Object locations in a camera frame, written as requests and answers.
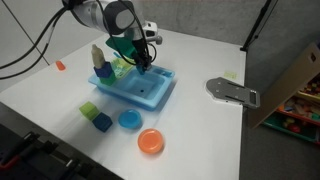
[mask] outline floor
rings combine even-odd
[[[243,119],[240,180],[320,179],[320,147],[268,127],[248,128],[245,115]],[[21,135],[33,130],[59,141],[1,103],[0,123]],[[60,148],[69,156],[82,156],[63,142]]]

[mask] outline white table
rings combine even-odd
[[[154,64],[176,76],[170,97],[165,95],[167,103],[153,112],[105,95],[87,82],[94,73],[91,44],[104,47],[106,59],[114,58],[104,45],[107,36],[63,58],[66,71],[53,64],[2,92],[0,100],[125,179],[238,179],[243,108],[214,101],[205,82],[233,72],[234,82],[244,84],[246,54],[237,45],[165,30],[160,34],[164,43],[157,46]],[[113,119],[106,133],[79,112],[86,101]],[[128,108],[141,113],[141,129],[128,131],[118,124],[119,114]],[[162,153],[139,150],[137,137],[147,128],[163,134]]]

